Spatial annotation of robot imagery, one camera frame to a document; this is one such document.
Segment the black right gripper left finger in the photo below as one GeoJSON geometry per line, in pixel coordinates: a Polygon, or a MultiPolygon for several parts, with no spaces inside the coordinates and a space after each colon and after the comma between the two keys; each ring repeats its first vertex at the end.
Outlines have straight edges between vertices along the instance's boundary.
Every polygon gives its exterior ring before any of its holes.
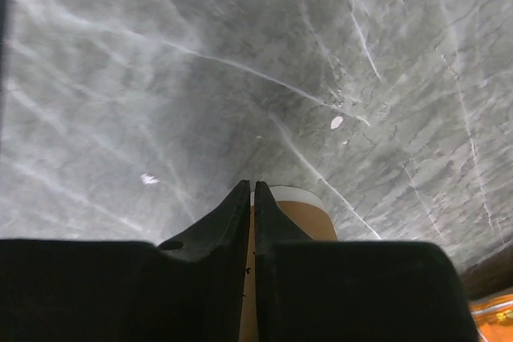
{"type": "Polygon", "coordinates": [[[235,341],[250,185],[160,245],[4,239],[4,341],[235,341]]]}

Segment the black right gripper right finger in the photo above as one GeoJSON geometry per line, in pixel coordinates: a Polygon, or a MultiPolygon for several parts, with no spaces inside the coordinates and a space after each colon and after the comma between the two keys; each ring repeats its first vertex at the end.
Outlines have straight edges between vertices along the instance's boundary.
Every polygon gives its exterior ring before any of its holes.
{"type": "Polygon", "coordinates": [[[262,341],[476,341],[449,257],[418,241],[321,241],[256,184],[256,317],[262,341]]]}

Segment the brown paper coffee cup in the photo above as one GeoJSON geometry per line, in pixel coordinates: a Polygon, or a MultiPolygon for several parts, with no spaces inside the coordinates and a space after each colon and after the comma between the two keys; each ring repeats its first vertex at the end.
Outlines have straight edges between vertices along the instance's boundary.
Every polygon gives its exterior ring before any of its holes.
{"type": "MultiPolygon", "coordinates": [[[[333,223],[321,199],[314,193],[290,186],[271,186],[270,191],[278,207],[311,238],[317,240],[337,240],[333,223]]],[[[254,196],[250,194],[250,228],[244,297],[240,318],[241,342],[257,342],[257,305],[255,289],[255,240],[254,240],[254,196]]]]}

